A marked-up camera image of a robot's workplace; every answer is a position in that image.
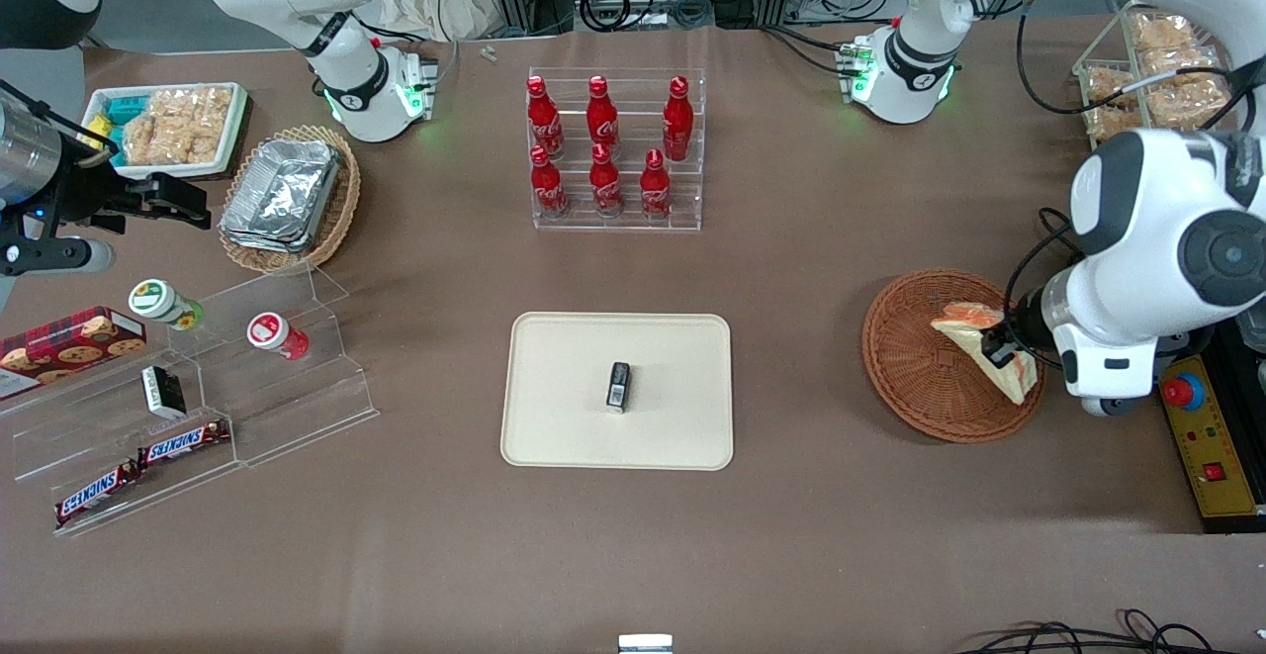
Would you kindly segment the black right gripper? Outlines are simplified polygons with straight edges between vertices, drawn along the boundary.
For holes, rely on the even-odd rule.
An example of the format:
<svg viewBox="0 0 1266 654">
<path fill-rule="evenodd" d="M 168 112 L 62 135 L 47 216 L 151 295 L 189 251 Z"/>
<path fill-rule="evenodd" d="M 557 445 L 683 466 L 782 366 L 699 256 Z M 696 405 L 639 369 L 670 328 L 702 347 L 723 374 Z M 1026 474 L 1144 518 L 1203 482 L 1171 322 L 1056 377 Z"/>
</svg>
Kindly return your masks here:
<svg viewBox="0 0 1266 654">
<path fill-rule="evenodd" d="M 127 230 L 127 218 L 180 221 L 203 231 L 211 225 L 208 194 L 195 183 L 171 175 L 130 180 L 118 175 L 110 163 L 87 168 L 60 163 L 57 226 L 89 226 L 99 216 L 122 218 L 119 228 L 114 220 L 108 221 L 108 231 L 114 234 Z"/>
</svg>

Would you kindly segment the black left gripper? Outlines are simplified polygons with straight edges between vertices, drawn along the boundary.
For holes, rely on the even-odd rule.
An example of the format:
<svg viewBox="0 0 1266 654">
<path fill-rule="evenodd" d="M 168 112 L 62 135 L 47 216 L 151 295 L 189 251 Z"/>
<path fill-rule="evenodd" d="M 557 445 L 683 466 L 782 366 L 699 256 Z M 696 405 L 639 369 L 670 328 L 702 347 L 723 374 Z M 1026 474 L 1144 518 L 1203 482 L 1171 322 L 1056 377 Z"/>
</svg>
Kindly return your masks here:
<svg viewBox="0 0 1266 654">
<path fill-rule="evenodd" d="M 1001 335 L 981 336 L 981 355 L 986 358 L 989 366 L 1003 369 L 1020 350 L 1029 352 L 1034 357 L 1058 357 L 1052 330 L 1044 323 L 1041 293 L 1025 293 L 1018 299 L 1012 307 L 1010 318 L 1003 319 Z"/>
</svg>

